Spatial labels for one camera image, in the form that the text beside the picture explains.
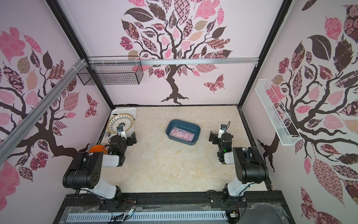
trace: white wire basket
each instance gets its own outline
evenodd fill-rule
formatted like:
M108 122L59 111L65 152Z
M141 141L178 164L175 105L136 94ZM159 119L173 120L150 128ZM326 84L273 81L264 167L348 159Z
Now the white wire basket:
M271 90L274 93L273 96L269 97L266 93L267 90ZM302 137L300 133L298 132L295 124L292 122L291 117L289 116L289 113L287 113L285 106L280 100L278 100L279 98L271 87L268 80L265 78L259 79L255 87L255 91L260 98L263 107L265 108L268 117L271 120L272 125L274 126L274 129L280 139L281 144L283 146L292 146L296 142L301 140ZM281 115L278 113L276 107L272 103L272 99L277 99L275 101L278 101L277 104L280 104L280 108L283 109L284 112ZM285 123L292 124L295 127L296 132L290 133L285 126Z

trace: orange mug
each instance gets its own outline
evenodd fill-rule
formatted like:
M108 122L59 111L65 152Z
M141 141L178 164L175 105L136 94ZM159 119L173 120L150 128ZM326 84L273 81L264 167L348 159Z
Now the orange mug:
M108 151L105 149L105 146L103 146L103 145L92 146L92 148L89 150L88 153L93 153L93 152L103 152L103 154L108 154Z

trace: aluminum rail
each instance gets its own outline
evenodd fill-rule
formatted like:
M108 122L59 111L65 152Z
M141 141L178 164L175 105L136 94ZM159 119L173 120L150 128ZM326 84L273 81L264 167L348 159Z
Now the aluminum rail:
M84 59L78 61L58 83L44 96L40 103L28 113L22 122L8 135L0 145L0 164L14 151L16 146L21 142L26 134L34 127L36 122L50 108L52 103L57 99L61 92L85 66Z
M258 63L259 58L198 58L198 59L150 59L140 60L142 65L198 65L198 64L237 64ZM89 63L137 63L139 60L93 60Z

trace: decorative plate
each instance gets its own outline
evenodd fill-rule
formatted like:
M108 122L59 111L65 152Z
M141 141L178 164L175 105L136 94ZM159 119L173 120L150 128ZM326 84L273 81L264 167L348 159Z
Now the decorative plate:
M108 122L107 130L112 134L117 133L117 127L123 126L124 131L128 131L134 124L134 118L130 114L118 114Z

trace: wire mesh basket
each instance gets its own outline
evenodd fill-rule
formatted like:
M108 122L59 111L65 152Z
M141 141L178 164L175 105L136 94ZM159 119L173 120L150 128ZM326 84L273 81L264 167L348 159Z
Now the wire mesh basket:
M143 78L140 59L135 60L135 62L122 63L124 60L120 61L121 63L113 62L113 60L90 61L89 64L96 72L102 85L139 85ZM87 67L80 70L78 76L83 85L95 85Z
M274 94L269 97L266 92L267 90L270 90ZM265 108L268 117L270 118L271 123L274 126L274 129L276 130L277 136L279 137L281 144L283 146L292 146L296 142L301 140L302 137L300 133L298 132L295 124L292 122L289 116L289 113L287 113L285 106L279 100L278 96L276 95L268 80L259 79L255 87L255 91L260 98L263 107ZM284 111L282 114L278 113L275 105L272 103L273 101L277 104L280 104L279 107L282 108ZM290 133L285 123L292 124L295 127L296 132Z

